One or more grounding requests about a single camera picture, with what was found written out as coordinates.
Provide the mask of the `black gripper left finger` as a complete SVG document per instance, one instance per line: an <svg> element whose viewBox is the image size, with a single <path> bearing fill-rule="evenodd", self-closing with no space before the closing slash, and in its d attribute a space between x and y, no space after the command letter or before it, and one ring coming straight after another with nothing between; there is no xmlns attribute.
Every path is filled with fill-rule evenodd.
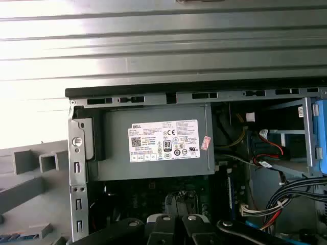
<svg viewBox="0 0 327 245"><path fill-rule="evenodd" d="M176 218L153 215L150 222L127 218L86 237L87 244L174 244Z"/></svg>

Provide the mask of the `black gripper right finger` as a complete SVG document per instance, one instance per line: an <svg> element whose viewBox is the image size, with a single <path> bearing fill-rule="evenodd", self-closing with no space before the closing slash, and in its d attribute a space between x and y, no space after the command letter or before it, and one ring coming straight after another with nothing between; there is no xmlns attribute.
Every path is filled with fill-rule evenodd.
<svg viewBox="0 0 327 245"><path fill-rule="evenodd" d="M215 225L199 215L182 218L189 244L290 244L238 221L220 220Z"/></svg>

